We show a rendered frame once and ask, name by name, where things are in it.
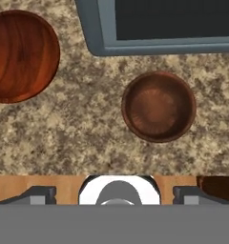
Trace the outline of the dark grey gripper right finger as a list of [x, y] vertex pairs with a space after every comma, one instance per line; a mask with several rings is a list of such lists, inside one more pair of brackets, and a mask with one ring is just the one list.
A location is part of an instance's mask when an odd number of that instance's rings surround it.
[[174, 186], [173, 203], [181, 205], [229, 204], [229, 201], [204, 193], [197, 186]]

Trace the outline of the dark brown wooden panel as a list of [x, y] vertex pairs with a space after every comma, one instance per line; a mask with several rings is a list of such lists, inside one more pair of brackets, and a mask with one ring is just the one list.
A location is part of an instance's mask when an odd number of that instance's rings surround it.
[[229, 176], [198, 176], [197, 184], [205, 193], [229, 201]]

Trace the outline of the white and grey round object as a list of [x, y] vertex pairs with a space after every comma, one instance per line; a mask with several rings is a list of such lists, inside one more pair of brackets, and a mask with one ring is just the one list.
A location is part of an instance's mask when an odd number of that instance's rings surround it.
[[160, 205], [159, 187], [150, 175], [88, 175], [79, 205]]

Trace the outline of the small brown wooden bowl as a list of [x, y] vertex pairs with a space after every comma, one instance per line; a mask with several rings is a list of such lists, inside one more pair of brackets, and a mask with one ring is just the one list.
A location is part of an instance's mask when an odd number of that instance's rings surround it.
[[166, 143], [188, 132], [197, 112], [189, 85], [165, 71], [146, 72], [125, 89], [121, 111], [131, 132], [139, 138]]

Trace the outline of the light wooden cabinet front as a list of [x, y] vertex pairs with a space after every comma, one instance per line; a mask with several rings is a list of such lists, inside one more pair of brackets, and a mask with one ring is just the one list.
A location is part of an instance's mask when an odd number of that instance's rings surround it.
[[[55, 186], [58, 204], [76, 204], [85, 175], [0, 175], [0, 201], [21, 194], [31, 186]], [[173, 203], [174, 186], [196, 186], [191, 175], [155, 175], [163, 204]]]

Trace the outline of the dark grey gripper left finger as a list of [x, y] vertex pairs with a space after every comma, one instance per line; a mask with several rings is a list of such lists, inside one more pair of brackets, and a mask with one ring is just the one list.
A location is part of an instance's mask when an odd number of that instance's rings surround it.
[[55, 186], [31, 186], [23, 193], [0, 201], [4, 204], [55, 205]]

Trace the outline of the large reddish wooden bowl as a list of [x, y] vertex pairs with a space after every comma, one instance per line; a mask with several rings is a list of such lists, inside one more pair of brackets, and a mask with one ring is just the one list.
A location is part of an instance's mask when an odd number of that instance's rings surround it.
[[56, 75], [59, 41], [52, 26], [26, 10], [0, 12], [0, 103], [17, 103], [45, 90]]

